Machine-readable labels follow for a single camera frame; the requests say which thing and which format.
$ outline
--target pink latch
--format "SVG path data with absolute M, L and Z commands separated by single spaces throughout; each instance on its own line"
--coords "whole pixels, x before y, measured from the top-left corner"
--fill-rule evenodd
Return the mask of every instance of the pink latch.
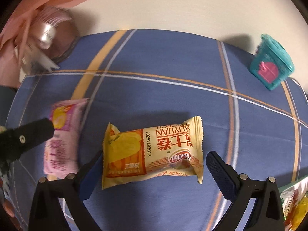
M 265 63 L 263 61 L 260 62 L 259 68 L 261 71 L 265 72 L 266 71 L 266 66 Z

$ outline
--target blue tablecloth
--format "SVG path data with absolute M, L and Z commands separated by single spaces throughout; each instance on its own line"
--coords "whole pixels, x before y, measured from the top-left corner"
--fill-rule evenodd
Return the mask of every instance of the blue tablecloth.
M 83 37 L 60 70 L 26 77 L 6 127 L 48 117 L 53 103 L 70 99 L 114 34 Z M 267 90 L 247 69 L 252 59 L 241 49 L 198 35 L 126 31 L 85 93 L 93 100 L 80 137 L 80 163 L 102 148 L 109 121 L 128 131 L 199 115 L 204 158 L 215 150 L 238 173 L 256 180 L 274 176 L 278 186 L 308 174 L 306 97 L 291 79 Z M 10 197 L 25 230 L 36 183 L 44 176 L 43 154 L 44 144 L 11 166 Z M 84 204 L 103 231 L 209 231 L 229 205 L 206 167 L 202 185 L 195 176 L 161 176 L 102 191 L 99 181 Z M 67 207 L 65 213 L 72 230 L 78 230 Z

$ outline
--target pink snack package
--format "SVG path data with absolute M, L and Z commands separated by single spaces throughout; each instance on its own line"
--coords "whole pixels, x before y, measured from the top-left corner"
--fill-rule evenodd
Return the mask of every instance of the pink snack package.
M 50 120 L 54 136 L 45 145 L 44 173 L 64 179 L 78 172 L 77 147 L 80 122 L 88 99 L 68 100 L 52 105 Z

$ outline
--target teal plastic box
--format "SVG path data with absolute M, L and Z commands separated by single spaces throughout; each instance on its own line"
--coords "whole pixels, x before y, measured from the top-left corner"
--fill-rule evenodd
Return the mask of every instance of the teal plastic box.
M 294 72 L 294 64 L 286 50 L 270 35 L 261 35 L 262 42 L 250 65 L 254 74 L 269 90 L 276 88 Z

